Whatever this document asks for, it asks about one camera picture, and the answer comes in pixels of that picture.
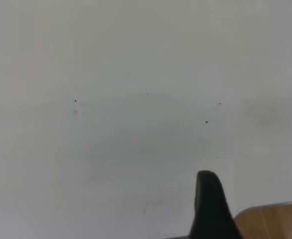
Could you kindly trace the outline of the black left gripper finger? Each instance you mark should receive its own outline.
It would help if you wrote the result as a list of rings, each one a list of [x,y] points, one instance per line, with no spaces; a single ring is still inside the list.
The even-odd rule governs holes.
[[[211,171],[197,173],[194,220],[189,239],[241,239],[229,210],[218,176]]]

